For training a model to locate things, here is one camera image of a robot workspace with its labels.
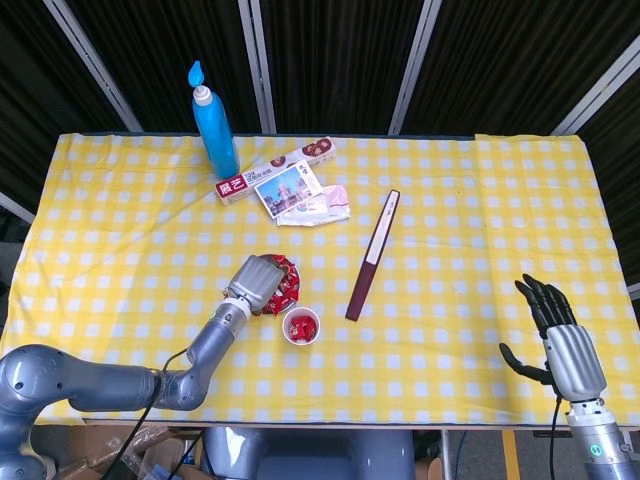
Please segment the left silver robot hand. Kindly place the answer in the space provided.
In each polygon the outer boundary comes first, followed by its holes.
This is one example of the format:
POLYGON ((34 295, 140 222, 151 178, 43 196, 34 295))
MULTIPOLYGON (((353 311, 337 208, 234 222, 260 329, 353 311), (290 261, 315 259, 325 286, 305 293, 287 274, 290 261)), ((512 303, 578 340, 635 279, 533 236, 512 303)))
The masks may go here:
POLYGON ((243 298, 254 315, 259 315, 278 289, 284 271, 263 256, 250 255, 229 285, 225 297, 243 298))

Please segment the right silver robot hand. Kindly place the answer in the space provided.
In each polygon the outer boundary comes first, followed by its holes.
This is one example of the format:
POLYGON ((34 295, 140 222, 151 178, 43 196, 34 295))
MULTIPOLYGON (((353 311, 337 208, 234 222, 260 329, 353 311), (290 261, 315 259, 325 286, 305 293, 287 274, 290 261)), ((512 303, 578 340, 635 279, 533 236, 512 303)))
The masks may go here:
POLYGON ((528 274, 515 286, 530 307, 546 363, 543 368, 525 365, 501 343, 499 350, 506 364, 520 376, 550 385, 563 400, 581 403, 598 399, 607 387, 604 371, 591 337, 577 323, 567 297, 528 274))

